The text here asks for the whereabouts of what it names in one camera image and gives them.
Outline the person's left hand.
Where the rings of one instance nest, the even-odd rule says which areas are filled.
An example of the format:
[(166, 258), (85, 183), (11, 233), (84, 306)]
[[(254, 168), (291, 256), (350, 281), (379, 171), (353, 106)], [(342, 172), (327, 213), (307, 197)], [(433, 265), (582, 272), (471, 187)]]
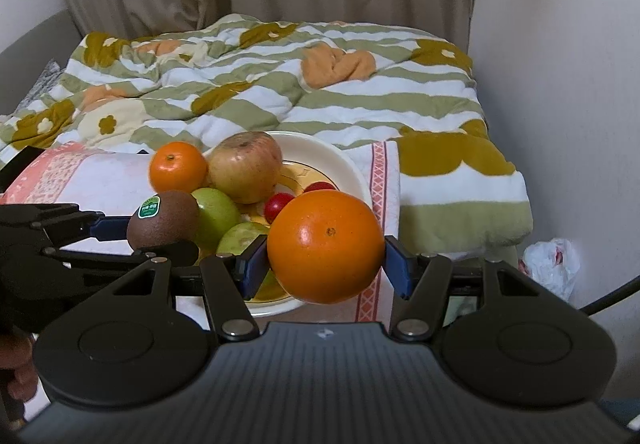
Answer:
[(30, 401), (37, 392), (38, 375), (32, 360), (34, 339), (13, 328), (1, 336), (1, 368), (10, 372), (8, 389), (11, 398), (21, 402)]

